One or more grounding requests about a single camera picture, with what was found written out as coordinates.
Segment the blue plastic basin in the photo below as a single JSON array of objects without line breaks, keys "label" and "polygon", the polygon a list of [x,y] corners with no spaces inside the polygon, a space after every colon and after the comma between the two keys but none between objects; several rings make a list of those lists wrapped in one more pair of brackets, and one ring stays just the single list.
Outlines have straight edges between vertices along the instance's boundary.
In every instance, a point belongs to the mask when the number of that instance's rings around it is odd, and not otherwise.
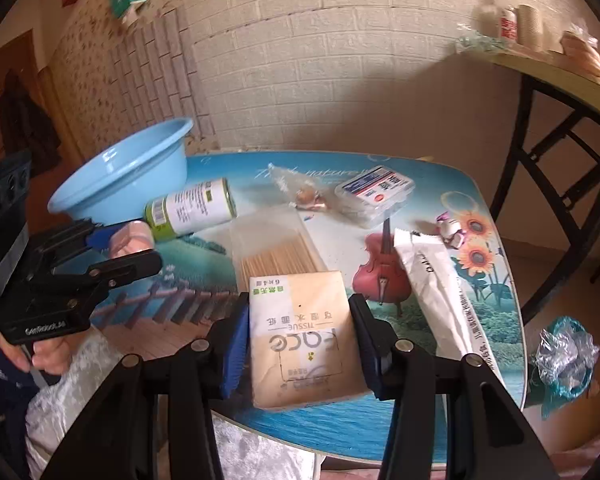
[{"label": "blue plastic basin", "polygon": [[56,190],[49,212],[104,225],[142,217],[149,200],[184,187],[187,159],[182,137],[192,126],[189,118],[172,119],[111,146]]}]

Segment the red cello picture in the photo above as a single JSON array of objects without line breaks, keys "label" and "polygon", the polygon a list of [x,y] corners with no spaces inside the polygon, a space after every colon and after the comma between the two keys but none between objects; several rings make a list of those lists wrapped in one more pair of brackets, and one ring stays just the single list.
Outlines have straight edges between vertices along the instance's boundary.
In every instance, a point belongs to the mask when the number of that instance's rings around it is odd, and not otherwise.
[{"label": "red cello picture", "polygon": [[356,272],[352,288],[367,300],[393,303],[397,309],[396,316],[401,317],[400,303],[411,295],[411,283],[394,250],[389,219],[382,224],[382,234],[371,233],[365,237],[365,245],[369,261]]}]

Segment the metal bolt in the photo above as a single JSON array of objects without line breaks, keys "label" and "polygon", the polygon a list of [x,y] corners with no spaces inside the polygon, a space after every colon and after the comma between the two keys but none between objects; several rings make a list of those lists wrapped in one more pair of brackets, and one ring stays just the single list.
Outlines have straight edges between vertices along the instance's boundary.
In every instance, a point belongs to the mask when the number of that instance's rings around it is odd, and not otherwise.
[{"label": "metal bolt", "polygon": [[133,368],[140,362],[140,358],[135,354],[125,355],[122,358],[122,365],[125,368]]},{"label": "metal bolt", "polygon": [[411,352],[411,350],[413,350],[413,343],[408,339],[398,339],[398,341],[395,342],[395,347],[400,352]]},{"label": "metal bolt", "polygon": [[478,354],[467,354],[465,360],[467,364],[475,366],[476,368],[482,366],[482,363],[484,362]]},{"label": "metal bolt", "polygon": [[209,341],[206,339],[196,339],[191,343],[191,349],[194,352],[204,352],[207,348],[209,348]]}]

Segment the white bottle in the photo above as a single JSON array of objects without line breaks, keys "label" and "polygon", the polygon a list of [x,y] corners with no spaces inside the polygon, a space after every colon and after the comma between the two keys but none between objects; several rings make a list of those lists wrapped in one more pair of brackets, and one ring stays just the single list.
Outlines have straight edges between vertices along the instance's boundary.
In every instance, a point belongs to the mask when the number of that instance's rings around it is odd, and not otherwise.
[{"label": "white bottle", "polygon": [[516,11],[509,0],[498,0],[500,10],[500,38],[515,43],[518,40],[518,20]]}]

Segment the dark jacket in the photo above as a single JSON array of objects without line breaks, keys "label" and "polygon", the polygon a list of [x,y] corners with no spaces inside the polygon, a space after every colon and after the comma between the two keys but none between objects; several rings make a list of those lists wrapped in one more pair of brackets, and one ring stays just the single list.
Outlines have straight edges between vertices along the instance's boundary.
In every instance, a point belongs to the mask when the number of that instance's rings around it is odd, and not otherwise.
[{"label": "dark jacket", "polygon": [[0,130],[6,155],[29,149],[31,176],[60,162],[60,139],[51,118],[31,99],[13,70],[7,72],[0,95]]}]

